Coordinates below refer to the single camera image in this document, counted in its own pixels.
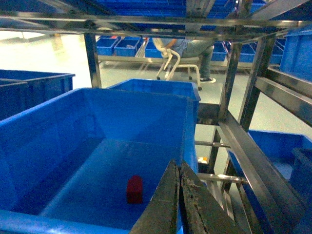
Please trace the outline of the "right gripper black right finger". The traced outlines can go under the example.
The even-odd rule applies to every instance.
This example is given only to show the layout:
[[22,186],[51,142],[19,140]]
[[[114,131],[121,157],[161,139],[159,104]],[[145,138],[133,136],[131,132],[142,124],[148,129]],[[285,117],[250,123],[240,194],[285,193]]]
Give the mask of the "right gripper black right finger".
[[244,233],[186,161],[182,161],[180,166],[180,188],[180,213],[185,234]]

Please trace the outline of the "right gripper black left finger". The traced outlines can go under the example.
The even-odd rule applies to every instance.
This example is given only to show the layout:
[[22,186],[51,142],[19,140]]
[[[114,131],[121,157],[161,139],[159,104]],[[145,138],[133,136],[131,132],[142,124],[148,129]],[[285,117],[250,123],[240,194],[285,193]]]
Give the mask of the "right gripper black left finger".
[[178,231],[180,173],[174,160],[167,165],[156,190],[131,234],[175,234]]

